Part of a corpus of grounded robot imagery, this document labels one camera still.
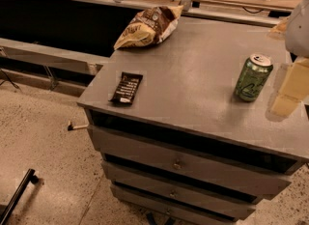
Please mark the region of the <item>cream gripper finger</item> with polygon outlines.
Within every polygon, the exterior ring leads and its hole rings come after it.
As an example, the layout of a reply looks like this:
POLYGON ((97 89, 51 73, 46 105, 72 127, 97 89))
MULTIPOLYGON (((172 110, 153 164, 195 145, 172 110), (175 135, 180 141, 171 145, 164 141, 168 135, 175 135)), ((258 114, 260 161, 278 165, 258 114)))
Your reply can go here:
POLYGON ((270 111, 281 117, 289 117, 308 96, 309 59, 297 58, 288 66, 270 111))

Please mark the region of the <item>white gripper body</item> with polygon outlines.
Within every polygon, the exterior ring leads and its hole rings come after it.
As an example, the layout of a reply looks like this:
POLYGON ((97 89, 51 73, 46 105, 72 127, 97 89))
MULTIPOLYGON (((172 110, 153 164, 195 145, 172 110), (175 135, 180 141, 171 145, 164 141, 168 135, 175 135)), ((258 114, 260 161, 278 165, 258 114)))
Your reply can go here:
POLYGON ((285 33, 286 49, 297 57, 309 57, 309 0, 301 0, 292 11, 285 33))

